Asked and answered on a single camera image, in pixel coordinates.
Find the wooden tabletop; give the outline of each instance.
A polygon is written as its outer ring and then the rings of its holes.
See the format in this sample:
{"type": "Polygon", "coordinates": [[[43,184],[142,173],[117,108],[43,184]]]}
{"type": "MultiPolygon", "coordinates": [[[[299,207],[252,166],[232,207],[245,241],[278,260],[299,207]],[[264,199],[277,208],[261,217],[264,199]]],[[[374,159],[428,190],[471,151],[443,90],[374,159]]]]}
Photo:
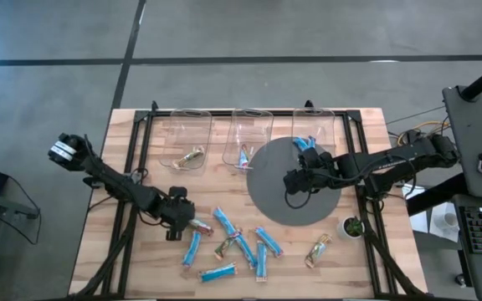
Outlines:
{"type": "MultiPolygon", "coordinates": [[[[381,109],[359,109],[364,123],[369,151],[377,152],[390,147],[381,109]]],[[[105,138],[103,159],[106,164],[122,172],[130,139],[135,110],[114,110],[105,138]]],[[[154,118],[151,143],[148,147],[146,168],[150,175],[144,185],[153,185],[168,191],[170,186],[185,186],[188,199],[195,202],[197,218],[215,229],[212,237],[203,237],[193,266],[185,271],[182,256],[187,251],[192,235],[187,229],[180,242],[165,241],[165,229],[137,222],[131,266],[126,286],[127,298],[369,298],[372,286],[367,267],[364,242],[341,240],[336,235],[337,223],[344,217],[358,215],[354,189],[342,189],[337,208],[327,218],[306,227],[286,227],[269,220],[252,203],[247,193],[245,176],[233,174],[224,164],[223,150],[228,136],[230,118],[213,117],[212,137],[208,148],[205,172],[200,176],[171,172],[159,162],[167,135],[168,118],[154,118]],[[231,220],[245,233],[255,252],[256,236],[251,229],[263,226],[279,242],[285,255],[268,257],[268,281],[256,283],[254,271],[237,247],[231,247],[222,262],[213,250],[226,238],[226,233],[212,215],[220,206],[231,220]],[[317,238],[328,233],[333,243],[320,258],[316,268],[307,268],[306,254],[317,238]],[[217,268],[235,261],[238,275],[211,283],[199,283],[197,272],[217,268]]],[[[336,118],[336,154],[346,153],[342,120],[336,118]]],[[[141,128],[137,140],[133,167],[137,166],[141,149],[141,128]]],[[[272,139],[291,135],[291,117],[275,117],[272,139]]],[[[359,150],[356,131],[356,149],[359,150]]],[[[401,195],[398,189],[393,194],[401,195]]],[[[104,191],[95,191],[91,204],[106,197],[104,191]]],[[[70,285],[70,292],[82,289],[104,261],[109,248],[116,201],[99,205],[89,213],[79,248],[79,254],[70,285]]],[[[413,283],[427,291],[423,270],[404,200],[389,197],[382,212],[390,251],[399,266],[413,283]]],[[[377,255],[377,266],[383,286],[387,285],[382,261],[377,255]]],[[[118,283],[120,264],[115,266],[113,287],[118,283]]]]}

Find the black metal frame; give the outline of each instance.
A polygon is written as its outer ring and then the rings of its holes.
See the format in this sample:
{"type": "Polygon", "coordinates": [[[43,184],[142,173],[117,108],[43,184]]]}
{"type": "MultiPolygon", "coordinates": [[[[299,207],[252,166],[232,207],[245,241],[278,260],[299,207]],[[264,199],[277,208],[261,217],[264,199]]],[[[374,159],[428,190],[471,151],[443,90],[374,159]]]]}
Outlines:
{"type": "MultiPolygon", "coordinates": [[[[131,128],[131,137],[130,137],[130,144],[128,146],[127,157],[126,157],[126,165],[124,168],[124,172],[129,173],[131,172],[132,162],[134,159],[135,149],[136,149],[136,140],[138,136],[138,131],[141,122],[145,121],[145,132],[143,135],[143,143],[141,146],[141,156],[139,158],[139,168],[144,168],[146,166],[146,154],[147,154],[147,147],[150,141],[151,135],[151,127],[152,121],[154,117],[168,117],[171,114],[171,110],[158,110],[157,105],[153,102],[152,110],[138,110],[135,112],[134,119],[133,119],[133,126],[131,128]]],[[[232,115],[232,110],[209,110],[212,117],[229,117],[232,115]]],[[[271,110],[274,116],[292,116],[293,110],[271,110]]],[[[343,120],[345,136],[346,136],[346,143],[348,151],[355,151],[355,145],[352,136],[352,129],[351,129],[351,122],[356,124],[357,134],[360,141],[360,151],[361,152],[368,152],[367,149],[367,141],[366,136],[363,129],[362,124],[362,116],[359,110],[337,110],[334,111],[336,117],[340,117],[343,120]]],[[[367,201],[362,196],[362,192],[359,187],[356,187],[356,199],[358,202],[358,210],[360,212],[361,218],[367,218],[367,201]]],[[[88,295],[83,296],[85,299],[123,299],[125,292],[126,292],[126,285],[127,285],[127,278],[129,274],[129,267],[131,262],[131,249],[133,244],[133,237],[136,230],[136,218],[138,210],[135,206],[131,206],[131,212],[129,216],[129,221],[126,224],[125,231],[121,234],[122,229],[122,217],[124,216],[124,212],[126,210],[127,204],[119,202],[116,208],[115,220],[113,224],[113,232],[111,235],[110,240],[110,255],[106,259],[106,262],[112,263],[118,257],[122,248],[124,248],[123,257],[122,257],[122,264],[120,270],[120,281],[118,283],[118,287],[116,293],[111,292],[111,282],[113,271],[112,268],[107,270],[107,273],[102,275],[103,284],[100,291],[100,294],[96,295],[88,295]]],[[[387,247],[387,237],[386,232],[384,229],[384,223],[382,220],[382,214],[379,207],[373,207],[373,216],[375,217],[375,221],[377,224],[377,233],[379,238],[381,239],[383,245],[387,247]]],[[[367,266],[370,271],[372,287],[373,287],[373,294],[377,296],[380,293],[383,293],[381,290],[381,283],[378,277],[377,271],[377,262],[375,259],[375,253],[373,250],[373,246],[365,240],[366,246],[366,254],[367,254],[367,266]]],[[[395,278],[393,277],[390,270],[385,266],[385,273],[387,277],[388,287],[390,294],[397,294],[397,286],[395,282],[395,278]]]]}

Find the clear plastic bin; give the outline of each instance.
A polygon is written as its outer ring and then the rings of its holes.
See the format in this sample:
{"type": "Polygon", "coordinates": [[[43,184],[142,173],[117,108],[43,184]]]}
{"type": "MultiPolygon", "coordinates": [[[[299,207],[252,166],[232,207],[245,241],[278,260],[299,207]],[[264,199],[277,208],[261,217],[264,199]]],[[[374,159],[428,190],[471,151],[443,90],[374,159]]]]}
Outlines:
{"type": "MultiPolygon", "coordinates": [[[[310,139],[315,139],[315,144],[324,151],[336,154],[334,138],[334,112],[328,109],[302,108],[293,111],[291,138],[301,138],[310,146],[310,139]]],[[[300,148],[291,141],[292,156],[297,159],[300,148]]]]}
{"type": "Polygon", "coordinates": [[[267,156],[265,147],[271,139],[273,118],[270,112],[262,110],[236,109],[232,112],[223,153],[229,170],[245,173],[252,169],[250,160],[257,151],[264,152],[259,156],[267,156]]]}
{"type": "Polygon", "coordinates": [[[171,112],[167,138],[159,160],[176,171],[201,168],[208,155],[212,116],[201,110],[171,112]]]}

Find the cable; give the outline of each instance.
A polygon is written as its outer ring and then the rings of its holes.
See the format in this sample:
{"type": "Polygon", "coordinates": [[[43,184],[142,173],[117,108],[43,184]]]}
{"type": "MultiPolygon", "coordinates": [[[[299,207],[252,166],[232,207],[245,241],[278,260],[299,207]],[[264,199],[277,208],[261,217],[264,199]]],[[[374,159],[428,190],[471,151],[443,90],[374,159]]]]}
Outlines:
{"type": "MultiPolygon", "coordinates": [[[[443,129],[444,127],[447,128],[447,127],[450,126],[450,124],[446,123],[445,121],[446,120],[444,120],[444,121],[435,121],[435,120],[425,121],[425,122],[423,122],[419,125],[414,126],[411,130],[416,130],[418,132],[418,134],[420,136],[422,136],[422,135],[424,135],[423,132],[420,130],[422,127],[424,127],[425,125],[436,125],[432,130],[430,130],[425,135],[425,136],[431,136],[432,134],[434,134],[434,133],[438,132],[439,130],[443,129]]],[[[411,130],[405,130],[403,133],[399,134],[399,136],[397,138],[397,145],[403,146],[403,145],[406,145],[406,144],[410,143],[410,141],[408,143],[404,143],[403,138],[411,130]]]]}
{"type": "Polygon", "coordinates": [[[383,161],[383,160],[386,160],[387,158],[386,157],[382,157],[382,158],[379,158],[377,160],[374,160],[374,161],[371,161],[369,164],[366,165],[366,167],[364,167],[360,172],[358,172],[355,176],[353,177],[350,177],[350,178],[340,178],[340,177],[336,177],[336,176],[331,176],[331,175],[325,175],[325,174],[321,174],[319,172],[313,172],[314,175],[317,175],[317,176],[324,176],[324,177],[327,177],[331,180],[334,180],[334,181],[354,181],[356,179],[358,179],[359,177],[362,177],[362,176],[365,176],[364,174],[367,173],[368,175],[372,172],[369,171],[369,169],[375,165],[376,163],[378,163],[379,161],[383,161]]]}
{"type": "Polygon", "coordinates": [[[396,158],[401,158],[402,160],[405,160],[406,162],[408,162],[408,164],[410,165],[410,168],[412,169],[412,174],[413,174],[413,179],[412,179],[412,188],[410,189],[410,191],[405,195],[405,200],[407,199],[407,196],[410,195],[411,193],[414,192],[414,190],[416,189],[416,168],[414,167],[414,164],[412,164],[412,162],[410,160],[407,160],[405,157],[402,157],[402,156],[397,156],[397,155],[392,155],[396,158]]]}
{"type": "Polygon", "coordinates": [[[308,198],[306,198],[306,200],[302,204],[300,204],[299,206],[293,206],[290,204],[290,200],[288,200],[288,191],[286,190],[284,193],[285,204],[291,209],[301,209],[302,207],[306,206],[306,204],[308,204],[308,201],[310,200],[310,198],[311,198],[311,189],[310,191],[308,191],[308,198]]]}
{"type": "Polygon", "coordinates": [[[394,197],[398,197],[398,198],[400,198],[400,199],[405,200],[404,196],[394,195],[394,194],[392,194],[392,193],[387,193],[387,195],[389,195],[389,196],[394,196],[394,197]]]}
{"type": "MultiPolygon", "coordinates": [[[[92,150],[92,148],[90,147],[91,144],[90,144],[90,141],[89,141],[89,136],[87,136],[87,134],[84,134],[83,135],[84,139],[85,139],[85,149],[87,150],[87,153],[89,154],[89,157],[90,157],[90,161],[92,162],[92,164],[98,169],[98,170],[102,170],[99,166],[98,166],[98,163],[96,162],[96,158],[98,158],[98,156],[94,153],[94,151],[92,150]]],[[[133,192],[130,190],[130,189],[127,189],[125,186],[123,185],[118,185],[118,187],[122,187],[123,189],[126,190],[126,192],[128,192],[128,194],[131,196],[131,199],[134,201],[136,198],[135,196],[133,195],[133,192]]]]}
{"type": "Polygon", "coordinates": [[[7,224],[7,226],[11,227],[14,229],[19,235],[21,235],[23,238],[25,238],[30,244],[36,245],[38,244],[38,235],[40,234],[40,227],[42,226],[42,216],[38,216],[38,231],[37,231],[37,237],[35,238],[34,242],[31,240],[27,235],[25,235],[20,229],[16,228],[12,223],[5,221],[0,217],[0,221],[7,224]]]}
{"type": "Polygon", "coordinates": [[[31,202],[31,204],[33,204],[33,206],[35,207],[35,209],[37,210],[37,216],[35,217],[38,218],[38,230],[37,230],[37,237],[35,238],[34,242],[29,238],[27,237],[25,234],[23,234],[23,232],[21,232],[19,229],[17,229],[14,225],[12,225],[11,223],[3,220],[1,217],[0,217],[0,221],[1,222],[4,222],[6,223],[7,225],[9,225],[10,227],[12,227],[14,230],[16,230],[20,235],[22,235],[25,239],[27,239],[27,241],[32,244],[32,245],[36,245],[38,243],[38,238],[40,237],[40,228],[42,227],[42,213],[40,213],[40,208],[37,206],[37,204],[33,201],[33,199],[29,196],[29,194],[25,191],[25,189],[23,189],[22,185],[20,184],[20,182],[18,182],[18,180],[14,179],[12,176],[8,176],[9,179],[13,180],[14,183],[16,183],[16,185],[18,185],[18,187],[20,188],[20,190],[23,192],[23,194],[27,197],[27,199],[31,202]]]}
{"type": "MultiPolygon", "coordinates": [[[[391,157],[395,157],[395,158],[398,158],[398,159],[401,159],[401,160],[405,160],[409,165],[410,165],[410,168],[412,169],[412,173],[413,173],[413,184],[412,184],[412,189],[410,190],[409,193],[407,193],[407,195],[405,196],[405,198],[407,198],[407,196],[412,193],[414,191],[414,189],[416,188],[416,168],[414,167],[414,165],[412,164],[412,162],[410,160],[408,160],[407,158],[403,157],[403,156],[399,156],[399,155],[390,155],[391,157]]],[[[370,170],[368,171],[368,169],[373,166],[374,164],[378,163],[379,161],[382,161],[382,160],[386,160],[387,158],[386,157],[383,157],[383,158],[380,158],[378,160],[374,160],[372,161],[371,163],[367,164],[366,167],[364,167],[358,174],[356,174],[356,176],[353,176],[353,177],[350,177],[350,178],[339,178],[339,177],[335,177],[335,176],[331,176],[331,175],[324,175],[324,174],[320,174],[318,172],[314,172],[315,175],[318,175],[318,176],[325,176],[329,179],[332,179],[332,180],[335,180],[335,181],[354,181],[356,179],[358,179],[359,177],[361,176],[368,176],[369,174],[371,174],[373,172],[373,170],[370,170]]]]}
{"type": "Polygon", "coordinates": [[[146,225],[150,225],[150,226],[158,226],[158,225],[161,225],[162,222],[158,222],[158,223],[151,223],[151,222],[147,222],[144,220],[144,218],[142,218],[142,215],[141,215],[141,211],[139,210],[139,218],[141,219],[141,222],[144,222],[146,225]]]}
{"type": "Polygon", "coordinates": [[[398,135],[398,134],[393,133],[393,132],[391,132],[391,131],[388,131],[387,133],[388,133],[389,135],[392,135],[392,136],[396,137],[396,138],[398,138],[398,137],[399,137],[399,135],[398,135]]]}
{"type": "Polygon", "coordinates": [[[105,199],[103,199],[103,200],[97,202],[96,204],[90,206],[88,212],[90,212],[90,211],[92,210],[92,208],[98,206],[99,204],[101,204],[101,203],[103,203],[103,202],[105,202],[105,201],[110,200],[111,198],[113,198],[113,196],[108,196],[108,197],[106,197],[105,199]]]}
{"type": "Polygon", "coordinates": [[[407,120],[407,119],[409,119],[409,118],[413,118],[413,117],[416,117],[416,116],[420,116],[420,115],[423,115],[423,114],[426,114],[426,113],[428,113],[428,112],[432,112],[432,111],[435,111],[435,110],[440,110],[440,109],[442,109],[442,108],[444,108],[444,107],[445,107],[445,105],[442,105],[442,106],[439,106],[439,107],[434,108],[434,109],[431,109],[431,110],[426,110],[426,111],[423,111],[423,112],[420,112],[420,113],[417,113],[417,114],[414,114],[414,115],[410,115],[410,116],[407,116],[407,117],[399,118],[399,119],[397,119],[397,120],[392,120],[392,121],[390,121],[390,122],[387,122],[386,125],[390,125],[390,124],[392,124],[392,123],[396,123],[396,122],[399,122],[399,121],[401,121],[401,120],[407,120]]]}
{"type": "MultiPolygon", "coordinates": [[[[138,183],[138,184],[141,184],[142,181],[148,176],[148,173],[149,173],[149,172],[148,172],[148,170],[147,170],[146,168],[136,168],[135,170],[133,170],[133,171],[131,172],[131,174],[133,175],[135,172],[137,172],[137,171],[139,171],[139,170],[142,170],[142,178],[141,178],[137,183],[138,183]]],[[[103,200],[95,203],[94,205],[90,206],[88,212],[90,212],[90,211],[92,210],[92,208],[98,206],[99,204],[101,204],[101,203],[103,203],[103,202],[106,202],[106,201],[110,200],[111,198],[113,198],[113,196],[108,196],[108,197],[106,197],[105,199],[103,199],[103,200]]]]}
{"type": "MultiPolygon", "coordinates": [[[[445,116],[444,121],[442,121],[442,125],[445,125],[445,121],[449,118],[449,115],[445,116]]],[[[440,135],[444,135],[444,126],[440,128],[440,135]]]]}
{"type": "MultiPolygon", "coordinates": [[[[380,202],[382,202],[382,206],[380,206],[379,210],[380,210],[380,212],[382,212],[382,210],[384,209],[384,200],[379,200],[379,201],[377,202],[377,205],[378,205],[380,202]]],[[[366,211],[367,211],[367,213],[375,214],[375,213],[370,212],[369,210],[367,210],[367,207],[366,207],[366,211]]]]}

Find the gray floor tile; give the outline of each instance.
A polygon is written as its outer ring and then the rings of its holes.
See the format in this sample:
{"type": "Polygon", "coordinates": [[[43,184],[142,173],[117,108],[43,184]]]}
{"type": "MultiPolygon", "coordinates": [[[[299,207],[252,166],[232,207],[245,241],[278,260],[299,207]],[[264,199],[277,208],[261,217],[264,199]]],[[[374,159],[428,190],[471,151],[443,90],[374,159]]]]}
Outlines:
{"type": "Polygon", "coordinates": [[[482,54],[482,1],[157,0],[136,58],[482,54]]]}
{"type": "Polygon", "coordinates": [[[81,181],[85,174],[64,170],[47,153],[61,132],[87,133],[100,151],[119,72],[118,66],[0,67],[0,171],[21,182],[43,216],[37,246],[8,231],[0,300],[67,293],[90,189],[81,181]]]}
{"type": "Polygon", "coordinates": [[[0,1],[0,59],[123,58],[137,2],[0,1]]]}

